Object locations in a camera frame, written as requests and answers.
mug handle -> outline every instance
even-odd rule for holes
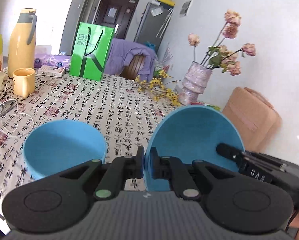
[[[23,81],[23,93],[22,96],[24,98],[27,98],[29,96],[29,92],[28,92],[28,82],[26,80]]]

door handle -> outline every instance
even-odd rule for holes
[[[114,34],[116,34],[117,33],[117,30],[119,29],[119,24],[117,24],[116,26],[115,26],[115,31],[114,31]]]

wooden door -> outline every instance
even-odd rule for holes
[[[95,24],[115,29],[114,38],[125,39],[138,0],[101,0]]]

purple blanket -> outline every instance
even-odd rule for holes
[[[157,58],[155,51],[145,45],[122,39],[113,39],[104,73],[120,75],[135,55],[145,56],[144,67],[138,72],[140,80],[152,80],[155,68],[154,60]]]

chair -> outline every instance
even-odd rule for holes
[[[143,55],[136,55],[132,59],[129,66],[126,66],[123,72],[120,74],[121,77],[134,80],[137,77],[138,72],[144,67],[145,57]]]

